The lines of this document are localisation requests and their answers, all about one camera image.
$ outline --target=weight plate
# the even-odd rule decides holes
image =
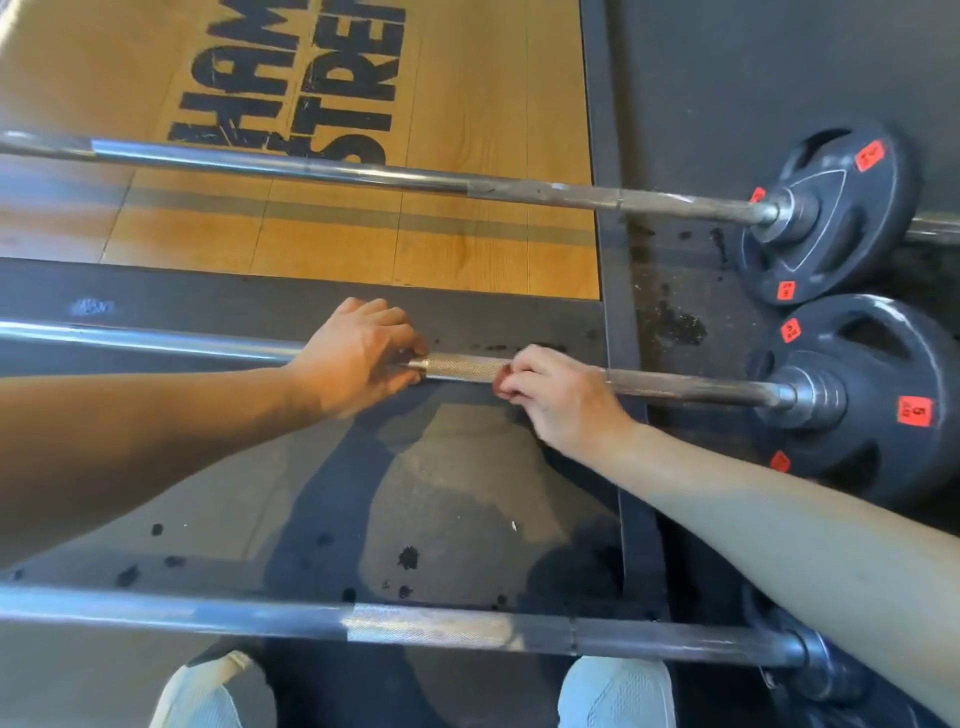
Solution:
[[[749,377],[778,368],[825,371],[847,408],[825,429],[784,430],[751,411],[763,462],[887,507],[942,485],[960,468],[960,351],[937,322],[870,295],[801,306],[751,359]]]
[[[816,200],[816,222],[794,243],[762,243],[746,229],[735,253],[746,287],[767,303],[793,305],[855,286],[906,235],[921,184],[912,145],[880,124],[806,138],[753,199],[786,188]]]

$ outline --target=red sticker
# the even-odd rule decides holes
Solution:
[[[797,319],[790,319],[786,324],[780,327],[780,335],[783,341],[789,344],[801,334],[800,322]]]
[[[777,286],[778,301],[793,301],[793,294],[797,291],[797,282],[795,280],[782,280]]]
[[[914,427],[930,427],[933,424],[933,400],[901,397],[897,405],[897,422]]]
[[[790,472],[790,458],[786,456],[786,453],[783,450],[779,449],[770,459],[770,467],[775,471],[780,471],[781,473]]]
[[[883,158],[886,156],[887,150],[883,146],[883,142],[878,139],[877,141],[870,142],[870,144],[861,149],[859,154],[854,158],[854,161],[856,162],[856,168],[858,170],[866,172],[875,164],[883,161]]]

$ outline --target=hand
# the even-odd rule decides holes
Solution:
[[[350,417],[420,380],[396,366],[410,354],[427,348],[402,309],[347,299],[284,369],[318,419]]]
[[[602,370],[566,354],[529,346],[509,370],[493,383],[496,395],[523,407],[543,442],[585,465],[602,459],[636,425]]]

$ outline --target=left hand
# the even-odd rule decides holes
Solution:
[[[427,354],[426,342],[401,308],[347,299],[284,367],[320,418],[350,417],[420,380],[392,366]]]

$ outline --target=wooden floor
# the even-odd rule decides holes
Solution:
[[[6,127],[590,183],[578,0],[7,14]],[[0,158],[0,255],[599,296],[588,211],[40,159]]]

